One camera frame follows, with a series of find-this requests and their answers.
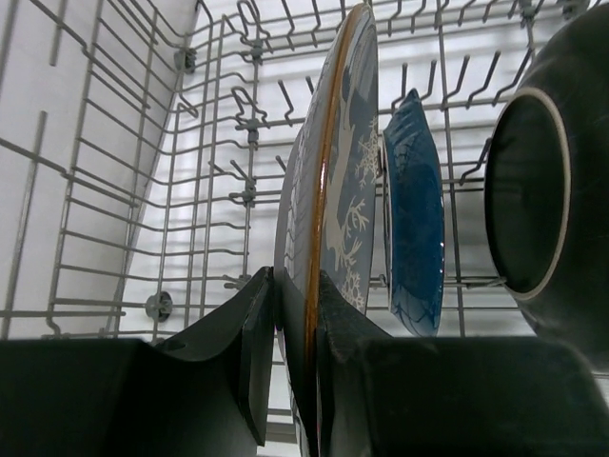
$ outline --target rack wheel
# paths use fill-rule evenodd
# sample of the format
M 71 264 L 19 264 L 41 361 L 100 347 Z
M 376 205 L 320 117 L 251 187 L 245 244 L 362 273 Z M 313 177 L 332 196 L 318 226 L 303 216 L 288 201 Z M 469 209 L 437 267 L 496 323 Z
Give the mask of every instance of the rack wheel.
M 150 295 L 146 300 L 146 315 L 152 319 L 164 322 L 171 315 L 173 301 L 171 295 L 165 291 Z
M 197 51 L 193 48 L 178 50 L 173 54 L 173 62 L 178 71 L 184 70 L 184 73 L 194 73 L 195 61 L 197 59 Z

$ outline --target blue bowl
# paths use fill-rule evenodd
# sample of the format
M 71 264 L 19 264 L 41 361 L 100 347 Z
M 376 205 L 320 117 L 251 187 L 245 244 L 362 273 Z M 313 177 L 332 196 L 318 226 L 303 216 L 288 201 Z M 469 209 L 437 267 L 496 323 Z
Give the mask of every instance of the blue bowl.
M 531 328 L 609 369 L 609 5 L 543 47 L 501 112 L 486 233 Z
M 435 336 L 444 276 L 442 175 L 415 89 L 396 110 L 383 136 L 389 308 L 413 335 Z

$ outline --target reindeer design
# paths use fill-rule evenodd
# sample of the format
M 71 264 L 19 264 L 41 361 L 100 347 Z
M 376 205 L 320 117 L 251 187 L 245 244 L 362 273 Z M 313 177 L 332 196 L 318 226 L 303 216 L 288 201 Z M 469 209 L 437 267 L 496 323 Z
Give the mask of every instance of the reindeer design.
M 353 70 L 353 74 L 358 75 L 359 73 L 361 72 Z M 351 155 L 351 146 L 353 144 L 355 126 L 351 125 L 349 111 L 356 87 L 358 87 L 358 82 L 352 80 L 349 85 L 346 100 L 343 98 L 342 94 L 340 97 L 337 126 L 338 145 L 336 150 L 332 151 L 332 153 L 337 154 L 337 156 L 333 172 L 331 176 L 328 176 L 326 185 L 323 228 L 325 230 L 325 247 L 328 250 L 334 250 L 335 253 L 335 271 L 338 271 L 340 266 L 350 268 L 355 265 L 354 256 L 362 245 L 362 242 L 356 238 L 351 249 L 349 251 L 346 250 L 345 240 L 350 237 L 349 222 L 352 222 L 353 226 L 359 227 L 359 229 L 363 229 L 368 222 L 368 219 L 361 215 L 364 201 L 362 200 L 357 205 L 354 205 L 355 197 L 351 200 L 344 221 L 340 223 L 338 220 L 339 203 L 341 201 L 344 177 L 347 171 L 349 156 Z

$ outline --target blue plate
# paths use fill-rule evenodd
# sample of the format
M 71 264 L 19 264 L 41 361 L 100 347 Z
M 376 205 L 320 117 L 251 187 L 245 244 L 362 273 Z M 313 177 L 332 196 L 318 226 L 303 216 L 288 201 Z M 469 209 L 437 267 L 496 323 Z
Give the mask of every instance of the blue plate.
M 389 308 L 412 334 L 435 336 L 444 276 L 442 175 L 416 90 L 408 93 L 383 137 Z

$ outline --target rack tine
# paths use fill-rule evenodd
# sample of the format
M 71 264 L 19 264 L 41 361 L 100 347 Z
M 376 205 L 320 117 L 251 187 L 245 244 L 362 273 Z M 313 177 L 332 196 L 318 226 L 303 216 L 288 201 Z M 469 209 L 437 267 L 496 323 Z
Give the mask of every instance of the rack tine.
M 249 176 L 247 176 L 247 173 L 245 173 L 244 170 L 241 167 L 239 167 L 237 162 L 235 162 L 234 160 L 231 159 L 230 165 L 232 165 L 237 170 L 237 172 L 243 176 L 243 178 L 246 180 L 247 183 L 251 184 L 252 186 L 256 184 L 254 182 L 254 180 L 251 179 Z
M 311 92 L 311 95 L 313 95 L 313 92 L 315 91 L 315 86 L 313 86 L 313 80 L 311 79 L 310 76 L 307 76 L 305 78 L 306 84 L 308 85 L 308 89 Z
M 341 0 L 341 22 L 339 23 L 338 26 L 336 26 L 336 31 L 339 31 L 339 28 L 343 24 L 345 17 L 346 17 L 346 9 L 344 6 L 344 0 Z
M 412 14 L 412 18 L 410 19 L 410 33 L 415 32 L 415 21 L 417 20 L 417 16 L 421 15 L 421 13 L 425 10 L 426 7 L 427 0 L 422 0 L 421 7 Z
M 471 290 L 472 288 L 495 288 L 496 286 L 501 286 L 503 284 L 505 284 L 507 280 L 500 276 L 498 278 L 495 279 L 491 279 L 488 282 L 485 283 L 480 283 L 480 284 L 476 284 L 476 283 L 468 283 L 465 288 L 468 290 Z
M 275 160 L 277 161 L 277 163 L 279 164 L 279 166 L 282 168 L 282 170 L 285 172 L 286 166 L 284 161 L 282 160 L 282 158 L 279 155 L 275 156 Z
M 216 81 L 220 81 L 221 79 L 227 79 L 229 77 L 239 78 L 239 79 L 241 79 L 241 82 L 244 84 L 253 84 L 253 81 L 247 81 L 239 71 L 229 71 L 229 72 L 223 74 L 222 76 L 220 76 L 219 78 L 216 78 L 216 77 L 209 78 L 208 83 L 215 83 Z M 197 84 L 196 86 L 193 85 L 193 86 L 189 87 L 188 90 L 196 89 L 196 88 L 200 88 L 200 87 L 204 87 L 204 86 L 205 86 L 205 84 Z
M 313 5 L 313 13 L 315 14 L 315 28 L 311 31 L 311 39 L 313 40 L 313 46 L 317 48 L 317 36 L 315 32 L 320 29 L 322 26 L 322 18 L 320 17 L 320 11 L 317 8 L 317 0 L 311 0 L 311 4 Z
M 491 62 L 491 66 L 488 69 L 488 72 L 486 73 L 486 79 L 484 80 L 484 84 L 482 85 L 481 88 L 479 88 L 478 90 L 474 90 L 469 95 L 469 98 L 467 99 L 467 103 L 465 104 L 466 109 L 469 109 L 469 107 L 471 107 L 472 101 L 474 100 L 474 97 L 476 95 L 478 95 L 479 93 L 483 93 L 485 90 L 488 89 L 488 85 L 491 83 L 491 79 L 493 77 L 493 73 L 495 72 L 495 67 L 497 66 L 497 62 L 499 62 L 500 56 L 501 56 L 500 50 L 496 51 L 495 55 L 493 55 L 493 60 Z
M 391 102 L 391 114 L 396 112 L 396 106 L 406 97 L 406 77 L 408 74 L 408 64 L 402 64 L 402 92 L 401 95 Z
M 256 26 L 256 28 L 258 29 L 258 31 L 260 33 L 263 33 L 266 37 L 265 39 L 265 43 L 266 43 L 266 47 L 268 48 L 268 50 L 271 52 L 271 54 L 274 52 L 274 49 L 272 46 L 270 46 L 270 42 L 268 41 L 270 39 L 270 33 L 268 33 L 268 31 L 266 31 L 265 29 L 263 29 L 263 26 L 260 22 L 260 10 L 258 10 L 258 6 L 256 5 L 256 1 L 255 0 L 239 0 L 237 2 L 237 11 L 239 12 L 239 15 L 241 16 L 241 22 L 244 25 L 244 28 L 247 28 L 247 20 L 246 20 L 246 15 L 244 14 L 244 10 L 243 10 L 243 5 L 245 5 L 247 7 L 247 9 L 249 10 L 249 13 L 251 14 L 252 19 L 254 20 L 254 25 Z M 246 43 L 247 45 L 251 45 L 252 43 L 247 40 Z
M 240 98 L 239 95 L 237 95 L 237 92 L 240 92 L 244 96 L 244 98 L 246 99 L 245 102 Z M 242 88 L 241 86 L 236 86 L 230 90 L 230 93 L 232 93 L 232 96 L 235 98 L 237 106 L 239 107 L 239 113 L 236 115 L 237 120 L 240 120 L 243 123 L 247 123 L 247 120 L 243 118 L 244 114 L 246 113 L 246 111 L 244 110 L 244 105 L 250 105 L 254 108 L 255 112 L 261 115 L 261 120 L 265 127 L 270 129 L 270 125 L 266 121 L 268 113 L 265 110 L 258 108 L 258 105 L 254 103 L 254 101 L 249 96 L 249 93 L 247 93 L 244 88 Z
M 448 99 L 457 95 L 461 91 L 461 87 L 463 85 L 463 79 L 465 78 L 465 72 L 467 71 L 468 64 L 469 64 L 469 54 L 466 54 L 463 57 L 463 63 L 461 65 L 461 72 L 459 73 L 459 79 L 457 80 L 457 87 L 452 92 L 446 94 L 446 96 L 442 100 L 442 109 L 446 109 L 446 104 L 448 103 Z
M 540 12 L 541 7 L 543 6 L 543 3 L 545 3 L 545 0 L 540 0 L 540 2 L 537 4 L 537 6 L 535 7 L 535 14 Z
M 247 187 L 249 189 L 243 192 L 231 192 L 228 195 L 228 200 L 240 207 L 253 207 L 255 205 L 256 187 L 253 184 L 247 184 Z
M 394 12 L 391 17 L 389 18 L 389 20 L 387 21 L 387 36 L 391 36 L 391 33 L 393 33 L 393 20 L 397 19 L 397 17 L 400 15 L 400 13 L 402 12 L 402 0 L 398 0 L 398 8 L 396 9 L 396 12 Z
M 370 286 L 372 288 L 387 288 L 389 287 L 389 282 L 387 277 L 381 273 L 379 276 L 372 276 L 370 278 Z
M 215 169 L 216 171 L 218 171 L 220 174 L 226 174 L 226 172 L 221 169 L 220 167 L 218 167 L 216 164 L 212 164 L 211 161 L 207 162 L 207 164 L 212 167 L 213 169 Z
M 469 176 L 470 174 L 472 174 L 482 168 L 482 164 L 484 163 L 484 160 L 486 160 L 488 151 L 491 149 L 491 141 L 492 141 L 492 138 L 486 139 L 486 141 L 484 142 L 484 146 L 482 147 L 482 152 L 480 153 L 480 157 L 478 158 L 478 161 L 476 162 L 476 165 L 461 175 L 461 179 L 459 180 L 460 186 L 465 184 L 465 179 L 467 178 L 467 176 Z
M 289 22 L 289 30 L 287 31 L 287 34 L 285 35 L 285 39 L 287 40 L 287 44 L 289 45 L 289 48 L 291 50 L 294 50 L 294 43 L 292 43 L 292 38 L 291 38 L 292 33 L 294 33 L 294 30 L 296 29 L 296 27 L 294 26 L 294 19 L 292 19 L 292 13 L 289 12 L 289 8 L 287 7 L 287 2 L 285 0 L 282 0 L 282 4 L 284 5 L 285 18 L 287 19 L 287 22 Z
M 514 17 L 514 13 L 516 12 L 516 8 L 520 4 L 520 2 L 521 2 L 521 0 L 514 0 L 514 2 L 512 2 L 512 7 L 510 8 L 510 11 L 507 12 L 508 19 L 511 19 L 512 17 Z
M 247 120 L 244 119 L 243 116 L 246 114 L 246 109 L 244 108 L 243 101 L 237 95 L 237 88 L 232 88 L 230 90 L 230 93 L 232 94 L 233 98 L 235 99 L 235 103 L 237 104 L 237 108 L 239 109 L 239 112 L 237 114 L 235 114 L 235 117 L 237 118 L 237 122 L 239 122 L 240 124 L 245 124 L 247 122 Z
M 227 274 L 223 274 L 222 279 L 226 281 L 225 288 L 236 288 L 237 290 L 241 290 L 247 284 L 247 281 L 249 281 L 250 276 L 247 275 L 245 279 L 237 279 L 233 278 L 232 276 L 228 276 Z
M 518 68 L 518 71 L 514 75 L 514 79 L 512 80 L 512 82 L 497 91 L 497 94 L 495 95 L 495 98 L 493 99 L 493 103 L 492 103 L 493 106 L 497 105 L 500 97 L 503 95 L 504 92 L 514 88 L 518 84 L 518 82 L 520 81 L 520 79 L 522 77 L 522 74 L 524 73 L 524 69 L 526 69 L 526 65 L 528 64 L 529 59 L 531 58 L 532 54 L 533 54 L 533 49 L 529 48 L 526 51 L 526 54 L 524 54 L 524 58 L 522 59 L 521 66 Z
M 287 94 L 287 90 L 285 89 L 285 84 L 284 81 L 282 81 L 281 79 L 279 81 L 277 81 L 277 84 L 279 84 L 279 89 L 282 90 L 282 94 L 284 95 L 284 99 L 285 102 L 287 103 L 287 106 L 289 107 L 289 109 L 285 112 L 284 114 L 284 118 L 287 121 L 287 124 L 292 127 L 294 125 L 294 123 L 292 122 L 292 120 L 289 118 L 289 115 L 294 112 L 294 105 L 292 105 L 292 101 L 289 98 L 289 95 Z
M 216 142 L 216 146 L 220 146 L 220 145 L 233 145 L 236 146 L 239 149 L 249 149 L 249 144 L 247 145 L 242 145 L 241 143 L 239 143 L 238 141 L 235 140 L 222 140 L 222 141 L 217 141 Z M 206 148 L 210 148 L 211 147 L 211 143 L 205 145 Z
M 463 17 L 465 17 L 465 10 L 467 10 L 469 7 L 471 7 L 474 3 L 476 3 L 476 0 L 469 0 L 469 2 L 467 2 L 465 5 L 463 5 L 463 8 L 461 8 L 461 11 L 459 13 L 459 19 L 457 19 L 457 25 L 460 27 L 463 24 Z
M 203 0 L 197 0 L 197 6 L 203 7 L 203 10 L 206 12 L 206 16 L 207 16 L 207 20 L 209 21 L 209 25 L 211 26 L 213 24 L 213 15 L 211 14 L 211 11 L 207 7 L 206 2 L 204 2 Z
M 426 100 L 431 96 L 434 89 L 434 79 L 436 77 L 436 66 L 438 61 L 436 59 L 431 61 L 431 67 L 429 69 L 429 83 L 427 84 L 427 93 L 421 97 L 421 101 Z
M 57 12 L 57 17 L 63 23 L 66 20 L 66 9 L 68 7 L 68 0 L 61 0 L 59 2 L 59 11 Z M 59 46 L 61 42 L 61 27 L 58 24 L 55 24 L 55 33 L 53 35 L 52 45 L 50 47 L 50 58 L 49 65 L 52 67 L 57 66 L 57 57 L 59 55 Z
M 242 43 L 246 43 L 247 42 L 247 34 L 248 34 L 248 29 L 247 29 L 247 24 L 243 21 L 243 17 L 242 17 L 242 24 L 244 25 L 244 29 L 246 30 L 245 32 L 237 30 L 235 28 L 235 26 L 232 25 L 232 22 L 230 22 L 230 18 L 226 15 L 222 16 L 222 19 L 225 21 L 225 23 L 228 25 L 228 28 L 233 32 L 233 33 L 237 33 L 239 35 L 239 41 L 241 41 Z
M 180 79 L 181 81 L 178 87 L 182 87 L 184 84 L 184 69 L 180 70 Z M 192 117 L 197 119 L 199 117 L 199 111 L 186 98 L 184 98 L 184 94 L 181 90 L 178 92 L 178 98 L 182 101 L 182 103 L 178 103 L 178 109 L 183 109 Z
M 450 3 L 450 0 L 444 0 L 444 3 L 442 3 L 440 8 L 436 11 L 436 14 L 434 14 L 434 30 L 437 30 L 440 26 L 440 22 L 442 20 L 442 12 L 446 10 L 448 3 Z
M 493 8 L 493 5 L 495 5 L 499 0 L 491 0 L 490 2 L 488 2 L 488 5 L 486 5 L 486 9 L 484 10 L 484 15 L 482 16 L 482 23 L 486 24 L 486 21 L 488 20 L 488 16 L 491 13 L 491 8 Z
M 57 27 L 60 27 L 65 33 L 71 36 L 81 47 L 81 52 L 85 54 L 88 59 L 94 60 L 93 57 L 88 52 L 88 43 L 78 34 L 76 31 L 69 27 L 58 15 L 53 13 L 46 5 L 44 5 L 40 0 L 30 0 L 36 8 L 38 8 L 41 12 L 43 12 L 50 20 L 52 20 Z
M 142 2 L 138 2 L 137 0 L 130 0 L 131 5 L 133 5 L 133 7 L 135 7 L 142 15 L 142 17 L 140 17 L 135 13 L 135 11 L 131 7 L 129 7 L 125 3 L 126 0 L 116 0 L 116 1 L 125 9 L 125 13 L 133 20 L 133 22 L 135 22 L 139 26 L 141 31 L 144 32 L 144 34 L 150 39 L 150 41 L 154 45 L 158 45 L 159 41 L 156 39 L 156 37 L 151 36 L 151 34 L 158 35 L 159 38 L 161 38 L 171 48 L 175 48 L 175 49 L 180 48 L 179 44 L 171 43 L 167 39 L 166 32 L 164 30 L 161 30 L 157 24 L 152 23 L 151 18 L 148 15 L 148 13 L 140 5 L 140 3 L 142 3 Z M 159 12 L 159 10 L 151 2 L 148 2 L 148 4 L 152 6 L 152 10 L 156 10 L 156 12 L 163 17 L 163 14 L 161 12 Z M 121 16 L 123 16 L 123 18 L 125 19 L 125 16 L 122 13 L 119 13 L 119 14 Z M 146 23 L 151 26 L 151 30 L 147 27 Z

